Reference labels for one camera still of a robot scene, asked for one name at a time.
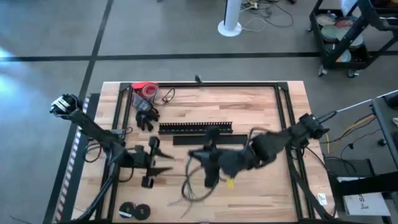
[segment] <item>tape roll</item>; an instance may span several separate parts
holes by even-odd
[[[134,212],[136,211],[136,205],[132,202],[124,202],[119,208],[119,215],[122,218],[132,218],[134,217]]]
[[[136,220],[146,220],[150,216],[150,206],[146,204],[137,205],[134,214]]]

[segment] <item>metal stand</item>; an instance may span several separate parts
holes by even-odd
[[[345,68],[348,70],[347,76],[349,78],[357,77],[361,70],[364,70],[370,64],[372,64],[380,55],[382,55],[389,47],[391,47],[397,40],[398,35],[394,32],[397,28],[394,26],[384,26],[380,28],[382,31],[393,31],[393,38],[384,45],[380,50],[378,50],[375,54],[370,55],[365,44],[360,46],[358,49],[349,49],[349,46],[353,41],[362,33],[368,25],[376,26],[379,25],[379,21],[374,21],[376,19],[380,20],[378,17],[374,18],[374,13],[377,12],[377,9],[371,6],[369,0],[360,0],[358,1],[348,12],[347,16],[351,16],[353,11],[359,6],[361,9],[362,15],[358,18],[357,21],[353,24],[351,29],[347,32],[347,34],[343,37],[343,39],[336,44],[336,47],[333,51],[327,52],[325,43],[323,41],[323,36],[321,33],[322,27],[317,22],[317,15],[319,14],[328,14],[331,12],[338,17],[344,17],[343,13],[340,10],[336,9],[319,9],[323,0],[318,0],[310,14],[310,25],[308,27],[308,31],[313,31],[315,34],[315,39],[320,50],[321,55],[321,67],[318,71],[318,76],[321,77],[328,73],[328,69],[335,68]],[[349,49],[352,55],[352,59],[350,62],[337,62],[338,58],[342,55],[342,53]]]

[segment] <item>concrete floor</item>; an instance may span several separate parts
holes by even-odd
[[[1,1],[0,56],[90,56],[107,2]],[[243,32],[227,39],[216,31],[223,18],[222,0],[114,0],[98,55],[316,52],[313,34],[306,31],[314,4],[298,0],[291,6],[281,0],[279,5],[294,17],[292,27],[267,25],[260,33]],[[323,7],[339,6],[338,1],[327,4]],[[252,17],[242,13],[240,20],[245,23]],[[288,19],[274,9],[273,22],[283,24]],[[391,36],[372,28],[364,35],[370,50],[377,50]],[[318,78],[317,57],[99,61],[87,93],[98,93],[104,81],[184,81],[196,74],[204,80],[303,80],[313,113],[324,114],[395,90],[397,59],[381,57],[355,79],[348,79],[344,71]],[[79,93],[88,64],[87,60],[0,62],[0,223],[19,223],[10,215],[42,222],[69,128],[68,122],[54,118],[48,110],[62,93]],[[331,138],[368,113],[365,105],[327,122]],[[377,128],[375,122],[341,145]],[[379,138],[377,133],[363,139],[345,152],[345,158],[370,158],[378,174],[395,171],[388,148],[376,146]],[[340,150],[333,155],[340,156]],[[398,220],[393,209],[391,213]],[[340,209],[339,216],[381,221],[346,217]]]

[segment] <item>wooden table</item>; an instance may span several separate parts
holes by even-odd
[[[304,113],[310,113],[310,107],[303,82],[287,82],[294,109],[294,115],[299,118]],[[104,129],[111,129],[118,97],[119,82],[105,82],[99,98],[95,122]],[[168,88],[161,88],[165,94]],[[284,113],[289,126],[289,117],[285,101]],[[174,99],[165,106],[157,107],[160,112],[159,122],[197,122],[197,121],[232,121],[234,134],[247,134],[253,126],[280,131],[279,114],[275,93],[269,87],[202,87],[177,88]],[[136,144],[147,146],[149,136],[157,135],[155,129],[149,133],[141,131],[136,126],[136,111],[131,108],[129,125],[133,132],[126,136],[126,147]],[[121,127],[123,115],[119,119]],[[123,202],[135,204],[146,203],[151,207],[151,215],[145,222],[294,222],[295,213],[292,187],[286,153],[279,153],[272,164],[259,170],[241,172],[235,179],[234,189],[229,189],[226,183],[220,182],[204,202],[196,203],[183,217],[189,203],[182,201],[174,205],[172,202],[180,199],[180,189],[184,181],[184,168],[187,162],[187,151],[200,146],[173,146],[172,136],[160,135],[160,147],[166,154],[173,155],[176,161],[158,159],[157,167],[172,166],[174,169],[159,175],[155,179],[153,189],[141,187],[143,170],[136,169],[133,178],[126,183],[119,183],[114,222],[136,222],[134,219],[124,219],[118,214],[119,206]],[[241,146],[223,146],[238,149]],[[311,141],[309,148],[322,158],[318,141]],[[91,151],[88,158],[97,155],[98,151]],[[76,195],[73,218],[82,214],[100,189],[105,155],[92,164],[85,163]],[[335,203],[331,194],[328,176],[311,153],[304,155],[308,182],[314,195],[326,195],[326,210],[332,214]],[[130,169],[121,169],[120,179],[129,177]],[[204,172],[192,177],[194,191],[197,195],[205,192],[203,186]],[[108,211],[109,192],[104,203],[104,212]],[[300,190],[302,207],[306,212],[304,196]]]

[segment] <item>cart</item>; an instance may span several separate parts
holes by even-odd
[[[322,2],[323,0],[318,0],[313,8],[310,14],[310,26],[308,27],[309,32],[313,31],[320,50],[322,65],[318,71],[319,77],[327,74],[328,69],[335,68],[347,69],[347,76],[349,78],[357,77],[361,70],[364,70],[372,64],[398,40],[398,19],[396,19],[396,17],[398,17],[398,8],[377,8],[374,7],[373,0],[357,0],[345,16],[352,16],[353,11],[357,7],[361,10],[361,16],[353,23],[346,35],[335,45],[334,49],[327,52],[321,33],[322,26],[317,22],[317,15],[335,14],[337,18],[342,18],[344,15],[339,9],[319,9]],[[350,49],[349,46],[351,43],[368,25],[375,27],[379,31],[392,32],[393,38],[373,54],[369,53],[365,44],[357,49]],[[338,62],[338,58],[345,50],[350,51],[351,60],[349,62]]]

